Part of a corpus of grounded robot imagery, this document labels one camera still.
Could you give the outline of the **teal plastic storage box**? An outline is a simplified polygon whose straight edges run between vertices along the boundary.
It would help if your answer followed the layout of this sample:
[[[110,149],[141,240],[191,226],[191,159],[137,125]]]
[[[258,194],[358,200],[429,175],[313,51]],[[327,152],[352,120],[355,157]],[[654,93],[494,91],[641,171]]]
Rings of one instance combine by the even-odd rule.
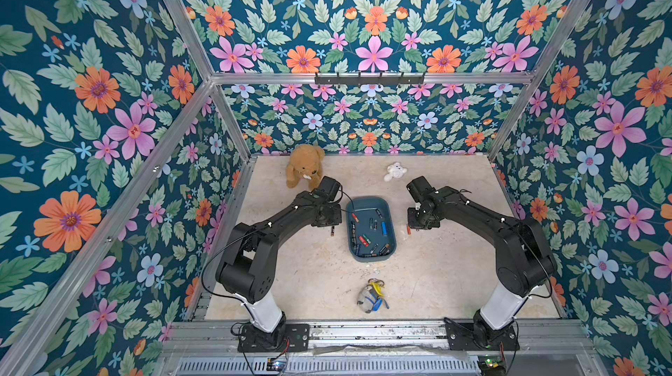
[[[359,222],[355,222],[354,213]],[[360,197],[348,202],[345,209],[348,219],[348,249],[358,262],[382,262],[390,259],[397,249],[392,216],[388,203],[380,197]],[[387,225],[383,235],[381,223]],[[369,242],[365,247],[358,240],[362,236]]]

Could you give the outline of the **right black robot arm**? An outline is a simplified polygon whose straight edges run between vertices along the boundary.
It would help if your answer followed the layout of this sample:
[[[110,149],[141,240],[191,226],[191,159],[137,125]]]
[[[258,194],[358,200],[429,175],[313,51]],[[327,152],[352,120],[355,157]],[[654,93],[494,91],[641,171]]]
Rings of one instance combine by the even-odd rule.
[[[494,332],[512,324],[533,290],[544,286],[558,271],[550,242],[537,221],[497,213],[471,201],[465,191],[450,186],[437,189],[423,176],[413,179],[406,188],[416,204],[407,211],[409,228],[431,230],[449,220],[495,249],[498,283],[490,299],[476,312],[476,326]]]

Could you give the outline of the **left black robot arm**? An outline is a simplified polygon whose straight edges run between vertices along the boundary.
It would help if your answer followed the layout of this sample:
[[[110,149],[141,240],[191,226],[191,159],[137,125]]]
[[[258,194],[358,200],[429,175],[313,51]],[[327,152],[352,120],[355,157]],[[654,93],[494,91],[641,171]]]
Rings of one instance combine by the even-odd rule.
[[[286,321],[271,293],[280,248],[305,227],[340,225],[341,189],[341,183],[325,177],[317,189],[301,192],[279,213],[253,225],[239,223],[232,229],[215,281],[229,297],[243,302],[250,323],[262,334],[281,332]]]

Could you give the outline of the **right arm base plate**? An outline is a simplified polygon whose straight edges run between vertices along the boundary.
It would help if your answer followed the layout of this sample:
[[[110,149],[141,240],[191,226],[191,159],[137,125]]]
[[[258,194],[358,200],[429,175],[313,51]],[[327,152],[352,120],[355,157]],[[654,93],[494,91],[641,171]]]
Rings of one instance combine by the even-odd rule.
[[[520,349],[516,321],[500,330],[493,330],[481,321],[460,323],[444,318],[444,328],[453,351],[517,352]]]

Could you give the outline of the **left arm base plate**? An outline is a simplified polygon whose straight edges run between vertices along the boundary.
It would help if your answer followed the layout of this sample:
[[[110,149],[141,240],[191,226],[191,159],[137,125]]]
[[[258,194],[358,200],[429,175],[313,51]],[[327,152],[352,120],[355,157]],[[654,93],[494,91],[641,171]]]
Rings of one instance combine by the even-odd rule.
[[[311,326],[308,324],[281,324],[267,333],[244,324],[237,335],[239,353],[301,353],[308,350]]]

